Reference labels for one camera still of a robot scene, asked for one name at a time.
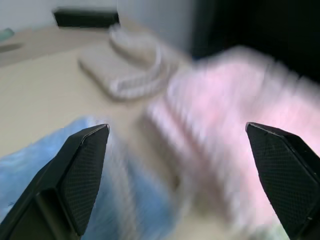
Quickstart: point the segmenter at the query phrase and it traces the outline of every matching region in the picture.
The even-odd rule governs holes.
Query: blue cloth
[[[67,138],[82,129],[92,127],[94,123],[92,117],[77,119],[39,141],[0,158],[0,221],[10,211],[35,174],[58,153]],[[122,211],[122,217],[119,217],[123,206],[119,205],[121,201],[119,195],[115,194],[116,185],[112,183],[108,174],[108,162],[119,153],[114,149],[122,144],[111,126],[107,151],[114,153],[107,152],[105,155],[99,192],[83,240],[121,239],[124,225],[121,221],[133,214]],[[152,176],[152,173],[146,172],[136,164],[135,156],[126,152],[124,158],[132,192],[134,219],[138,226],[138,238],[161,239],[172,230],[176,222],[169,191]]]

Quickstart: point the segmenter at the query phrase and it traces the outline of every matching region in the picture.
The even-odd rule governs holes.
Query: cloth
[[[261,186],[245,126],[284,129],[320,153],[315,88],[281,63],[235,48],[173,79],[146,117],[174,152],[180,172],[212,202],[221,198],[238,231],[255,236],[266,229],[265,239],[278,239],[279,231],[271,229],[283,228]]]
[[[92,116],[79,118],[35,143],[0,158],[0,221],[35,174],[60,150],[66,139],[106,123]],[[112,124],[101,183],[84,240],[158,240],[176,223],[170,191],[130,154]]]
[[[115,56],[106,52],[104,44],[84,49],[79,62],[115,99],[130,100],[154,95],[168,85],[178,68],[173,54],[169,54],[155,39],[144,33],[130,33],[119,26],[112,26],[109,30],[109,46],[116,58],[122,59],[120,66],[135,65],[136,71],[121,77],[119,72],[113,74],[115,69],[110,64],[115,61]]]

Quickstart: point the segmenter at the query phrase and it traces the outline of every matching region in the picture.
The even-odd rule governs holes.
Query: blue towel
[[[0,158],[0,221],[4,219],[35,174],[60,150],[66,139],[101,124],[83,117],[39,141]],[[83,240],[158,240],[175,226],[170,191],[145,169],[112,125],[100,188]]]

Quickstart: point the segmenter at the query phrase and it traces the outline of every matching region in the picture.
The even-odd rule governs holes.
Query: pink towel
[[[147,110],[182,172],[213,201],[222,198],[227,219],[250,233],[279,220],[260,184],[246,123],[297,134],[320,153],[319,90],[297,80],[270,58],[234,49],[178,76]]]

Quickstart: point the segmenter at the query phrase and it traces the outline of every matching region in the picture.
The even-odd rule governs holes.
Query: beige table
[[[78,66],[81,49],[106,38],[101,31],[49,27],[19,33],[7,42],[20,44],[21,48],[0,53],[0,156],[27,146],[77,117],[108,116],[147,166],[168,183],[172,181],[161,156],[137,128],[149,100],[114,102]],[[181,65],[189,64],[181,57]],[[222,240],[226,239],[222,229],[214,216],[192,212],[169,239]]]

